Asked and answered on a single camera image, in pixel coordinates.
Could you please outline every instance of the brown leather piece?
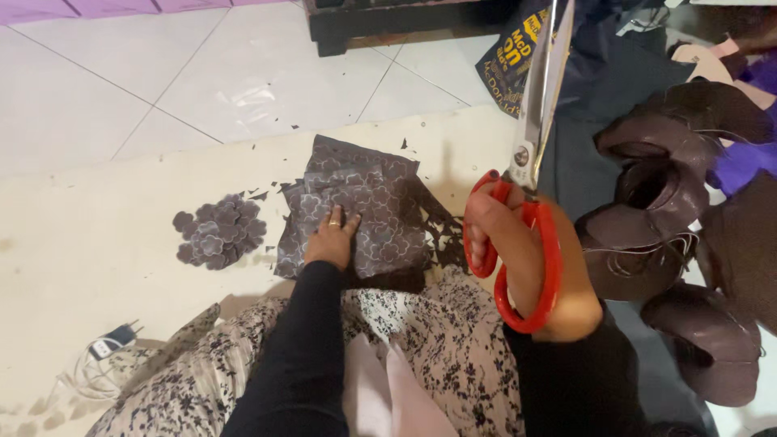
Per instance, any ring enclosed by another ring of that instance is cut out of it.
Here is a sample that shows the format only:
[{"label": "brown leather piece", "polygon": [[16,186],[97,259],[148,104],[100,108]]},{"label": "brown leather piece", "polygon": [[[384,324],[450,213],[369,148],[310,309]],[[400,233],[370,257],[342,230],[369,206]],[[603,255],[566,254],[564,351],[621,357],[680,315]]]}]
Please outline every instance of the brown leather piece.
[{"label": "brown leather piece", "polygon": [[689,129],[736,142],[765,144],[774,138],[772,119],[736,86],[697,80],[672,86],[650,97],[641,110],[686,123]]},{"label": "brown leather piece", "polygon": [[708,207],[709,193],[691,169],[668,159],[633,164],[621,174],[615,202],[578,221],[578,233],[624,250],[668,241]]},{"label": "brown leather piece", "polygon": [[687,164],[700,180],[715,165],[722,146],[671,118],[644,113],[616,121],[596,137],[596,149],[616,159],[671,158]]},{"label": "brown leather piece", "polygon": [[602,249],[589,236],[580,242],[596,296],[610,300],[646,300],[666,291],[680,278],[698,239],[688,232],[666,244],[630,250]]},{"label": "brown leather piece", "polygon": [[759,173],[702,217],[708,285],[777,333],[777,179]]},{"label": "brown leather piece", "polygon": [[741,407],[755,397],[761,334],[718,292],[678,282],[651,299],[642,320],[674,340],[683,380],[703,400]]}]

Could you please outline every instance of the scissor blade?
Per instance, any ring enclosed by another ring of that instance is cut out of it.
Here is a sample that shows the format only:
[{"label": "scissor blade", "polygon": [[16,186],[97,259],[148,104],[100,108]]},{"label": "scissor blade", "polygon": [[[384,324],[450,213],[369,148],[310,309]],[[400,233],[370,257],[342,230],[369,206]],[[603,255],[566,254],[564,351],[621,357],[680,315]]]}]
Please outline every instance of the scissor blade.
[{"label": "scissor blade", "polygon": [[548,32],[550,22],[546,21],[537,36],[537,45],[531,54],[531,66],[526,76],[521,114],[526,116],[526,131],[524,139],[532,144],[539,143],[542,127],[542,101],[545,88],[545,68],[548,64]]}]

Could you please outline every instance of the white cable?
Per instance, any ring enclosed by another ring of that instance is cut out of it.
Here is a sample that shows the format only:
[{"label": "white cable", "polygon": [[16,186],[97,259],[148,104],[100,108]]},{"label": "white cable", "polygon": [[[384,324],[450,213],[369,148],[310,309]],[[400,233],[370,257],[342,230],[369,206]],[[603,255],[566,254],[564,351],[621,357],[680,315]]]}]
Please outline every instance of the white cable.
[{"label": "white cable", "polygon": [[119,394],[121,394],[121,387],[103,370],[100,361],[96,360],[90,351],[92,346],[100,341],[116,345],[118,347],[117,350],[124,347],[123,344],[115,341],[113,338],[97,338],[90,342],[86,349],[84,349],[84,352],[78,357],[73,366],[72,374],[63,372],[57,376],[64,385],[73,389],[76,394],[86,400],[112,400],[117,399]]}]

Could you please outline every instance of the flower-shaped fabric cutout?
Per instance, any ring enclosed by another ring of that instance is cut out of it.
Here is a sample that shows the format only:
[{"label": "flower-shaped fabric cutout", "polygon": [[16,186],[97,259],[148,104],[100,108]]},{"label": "flower-shaped fabric cutout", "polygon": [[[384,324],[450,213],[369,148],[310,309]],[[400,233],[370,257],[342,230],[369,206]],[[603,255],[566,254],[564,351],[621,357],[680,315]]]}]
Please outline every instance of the flower-shaped fabric cutout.
[{"label": "flower-shaped fabric cutout", "polygon": [[216,255],[224,249],[224,240],[208,235],[200,241],[200,247],[202,247],[202,252],[206,257]]},{"label": "flower-shaped fabric cutout", "polygon": [[200,208],[197,209],[197,221],[209,222],[210,220],[213,220],[213,211],[215,209],[216,209],[216,205],[211,205],[209,203],[206,203],[205,205],[200,206]]},{"label": "flower-shaped fabric cutout", "polygon": [[194,258],[194,248],[190,243],[184,243],[178,246],[176,257],[184,264],[188,264]]},{"label": "flower-shaped fabric cutout", "polygon": [[200,226],[197,228],[197,231],[200,233],[200,236],[214,236],[218,234],[218,225],[216,222],[205,222],[200,224]]},{"label": "flower-shaped fabric cutout", "polygon": [[227,203],[227,206],[216,210],[214,217],[219,225],[234,225],[237,219],[240,218],[240,213],[234,208],[230,208],[229,203]]},{"label": "flower-shaped fabric cutout", "polygon": [[221,270],[225,267],[227,258],[224,255],[215,254],[207,257],[205,265],[208,270]]},{"label": "flower-shaped fabric cutout", "polygon": [[246,228],[238,226],[238,235],[232,240],[233,243],[240,243],[248,236]]},{"label": "flower-shaped fabric cutout", "polygon": [[267,224],[257,218],[251,220],[246,226],[246,232],[248,236],[255,239],[258,236],[262,236],[267,233]]},{"label": "flower-shaped fabric cutout", "polygon": [[232,243],[239,234],[238,227],[235,225],[220,225],[218,227],[217,237],[224,240],[224,243]]},{"label": "flower-shaped fabric cutout", "polygon": [[172,225],[176,228],[176,231],[183,231],[183,227],[188,225],[194,220],[194,216],[188,212],[181,211],[172,218]]},{"label": "flower-shaped fabric cutout", "polygon": [[183,239],[189,240],[192,238],[192,235],[200,228],[199,222],[191,222],[186,224],[182,229],[181,233],[183,234]]},{"label": "flower-shaped fabric cutout", "polygon": [[259,205],[255,201],[247,201],[242,207],[240,207],[240,218],[248,217],[249,219],[255,219],[259,214]]},{"label": "flower-shaped fabric cutout", "polygon": [[234,264],[245,253],[255,250],[267,233],[265,222],[256,220],[252,226],[255,236],[250,240],[245,227],[259,214],[259,206],[244,201],[241,194],[228,194],[216,205],[205,204],[197,209],[197,220],[186,212],[179,212],[173,225],[189,243],[179,246],[176,257],[185,264],[219,270]]}]

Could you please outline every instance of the finger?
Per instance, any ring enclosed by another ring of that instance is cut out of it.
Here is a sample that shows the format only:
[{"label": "finger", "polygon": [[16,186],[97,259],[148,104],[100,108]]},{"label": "finger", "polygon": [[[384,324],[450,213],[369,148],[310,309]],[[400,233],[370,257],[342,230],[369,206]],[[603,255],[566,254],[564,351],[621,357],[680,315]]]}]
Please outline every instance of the finger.
[{"label": "finger", "polygon": [[486,233],[483,232],[480,226],[477,226],[475,223],[467,226],[467,233],[473,242],[483,243],[488,239]]},{"label": "finger", "polygon": [[330,226],[337,226],[338,228],[343,225],[343,207],[335,205],[332,210],[332,217],[329,219]]},{"label": "finger", "polygon": [[488,245],[483,241],[472,241],[472,254],[478,257],[485,257]]},{"label": "finger", "polygon": [[[483,184],[476,193],[491,194],[491,191],[493,191],[496,184],[496,182]],[[519,187],[517,184],[513,184],[510,193],[507,195],[507,201],[505,201],[504,204],[507,205],[509,209],[515,209],[521,206],[521,204],[524,203],[524,200],[526,200],[526,193],[524,193],[523,188]]]},{"label": "finger", "polygon": [[324,214],[323,220],[321,220],[321,223],[319,223],[319,232],[326,232],[326,229],[329,227],[329,220],[332,218],[332,213],[327,212]]},{"label": "finger", "polygon": [[356,214],[343,226],[343,232],[348,238],[354,236],[356,228],[359,227],[359,222],[361,222],[361,214]]},{"label": "finger", "polygon": [[470,259],[472,260],[472,266],[475,267],[475,268],[478,268],[478,267],[483,265],[483,257],[481,257],[481,256],[479,256],[479,255],[477,255],[475,253],[472,254]]},{"label": "finger", "polygon": [[469,196],[466,211],[512,271],[531,276],[542,265],[542,249],[532,239],[531,230],[506,205],[478,192]]}]

